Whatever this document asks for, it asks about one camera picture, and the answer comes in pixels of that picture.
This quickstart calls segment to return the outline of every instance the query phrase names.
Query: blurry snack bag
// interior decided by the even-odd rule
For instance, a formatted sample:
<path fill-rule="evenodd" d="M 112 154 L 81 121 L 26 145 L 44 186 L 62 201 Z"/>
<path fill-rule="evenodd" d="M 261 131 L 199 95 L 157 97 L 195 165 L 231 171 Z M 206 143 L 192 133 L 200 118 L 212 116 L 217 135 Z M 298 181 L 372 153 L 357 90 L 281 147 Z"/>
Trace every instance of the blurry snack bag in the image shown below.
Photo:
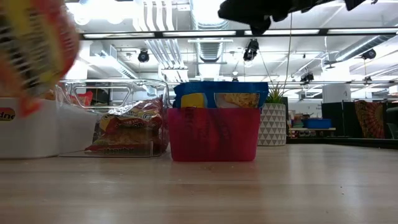
<path fill-rule="evenodd" d="M 268 83 L 188 82 L 174 92 L 177 108 L 260 108 L 268 96 Z"/>
<path fill-rule="evenodd" d="M 162 100 L 143 100 L 110 110 L 100 121 L 100 128 L 113 133 L 120 126 L 125 128 L 148 128 L 157 130 L 162 125 Z"/>
<path fill-rule="evenodd" d="M 49 90 L 42 95 L 45 100 L 55 100 L 55 93 L 53 90 Z"/>
<path fill-rule="evenodd" d="M 83 106 L 89 106 L 91 105 L 91 101 L 93 100 L 93 92 L 92 91 L 87 91 L 86 93 L 78 93 L 77 97 L 80 100 L 80 103 L 82 103 Z M 76 97 L 70 96 L 70 101 L 74 105 L 80 105 Z"/>
<path fill-rule="evenodd" d="M 23 116 L 61 79 L 78 53 L 62 0 L 0 0 L 0 85 L 20 100 Z"/>
<path fill-rule="evenodd" d="M 167 144 L 159 131 L 162 120 L 162 99 L 143 100 L 110 110 L 99 121 L 100 130 L 95 133 L 94 142 L 87 147 L 87 153 L 95 154 L 137 154 L 163 152 Z"/>

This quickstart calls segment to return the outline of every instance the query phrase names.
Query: blue snack package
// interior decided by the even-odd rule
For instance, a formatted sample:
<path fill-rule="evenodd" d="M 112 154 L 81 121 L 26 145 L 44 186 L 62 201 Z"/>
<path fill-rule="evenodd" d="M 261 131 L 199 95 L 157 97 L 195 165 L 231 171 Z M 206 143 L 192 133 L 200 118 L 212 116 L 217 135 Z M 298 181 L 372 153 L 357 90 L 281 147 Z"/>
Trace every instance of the blue snack package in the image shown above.
<path fill-rule="evenodd" d="M 268 96 L 266 82 L 187 82 L 174 87 L 175 107 L 260 108 Z"/>

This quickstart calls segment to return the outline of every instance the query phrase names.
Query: geometric planter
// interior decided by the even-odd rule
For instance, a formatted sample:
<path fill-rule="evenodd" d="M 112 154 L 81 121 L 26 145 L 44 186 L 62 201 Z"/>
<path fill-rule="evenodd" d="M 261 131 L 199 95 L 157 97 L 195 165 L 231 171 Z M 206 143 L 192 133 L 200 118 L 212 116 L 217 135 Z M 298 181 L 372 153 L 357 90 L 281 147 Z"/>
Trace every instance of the geometric planter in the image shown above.
<path fill-rule="evenodd" d="M 257 145 L 286 145 L 286 106 L 284 104 L 266 103 L 262 107 Z"/>

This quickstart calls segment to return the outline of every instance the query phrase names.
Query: patterned fabric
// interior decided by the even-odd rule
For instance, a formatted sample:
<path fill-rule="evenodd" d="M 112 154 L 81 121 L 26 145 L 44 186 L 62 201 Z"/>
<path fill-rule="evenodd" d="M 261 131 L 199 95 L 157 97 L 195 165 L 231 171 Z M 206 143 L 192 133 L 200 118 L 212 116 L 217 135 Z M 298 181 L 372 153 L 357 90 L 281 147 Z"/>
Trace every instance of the patterned fabric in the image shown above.
<path fill-rule="evenodd" d="M 286 107 L 278 103 L 266 103 L 261 113 L 257 145 L 283 146 L 286 144 Z"/>
<path fill-rule="evenodd" d="M 385 138 L 382 103 L 357 101 L 355 112 L 362 128 L 363 138 Z"/>

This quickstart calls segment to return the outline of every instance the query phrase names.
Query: container handle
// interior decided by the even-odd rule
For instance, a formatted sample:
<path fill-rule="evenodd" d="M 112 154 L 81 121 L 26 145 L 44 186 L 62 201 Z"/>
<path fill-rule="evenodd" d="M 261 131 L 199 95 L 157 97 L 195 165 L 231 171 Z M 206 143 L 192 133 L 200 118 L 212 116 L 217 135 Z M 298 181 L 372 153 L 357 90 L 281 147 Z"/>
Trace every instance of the container handle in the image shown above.
<path fill-rule="evenodd" d="M 83 103 L 81 103 L 80 98 L 78 97 L 78 93 L 77 90 L 78 89 L 123 89 L 123 90 L 127 90 L 127 94 L 126 97 L 124 97 L 123 102 L 119 105 L 119 106 L 85 106 Z M 125 105 L 125 103 L 127 102 L 127 99 L 129 98 L 131 94 L 131 89 L 128 86 L 74 86 L 73 87 L 73 95 L 76 98 L 77 102 L 79 103 L 79 106 L 81 106 L 82 108 L 86 108 L 86 109 L 114 109 L 114 108 L 120 108 L 122 106 Z"/>

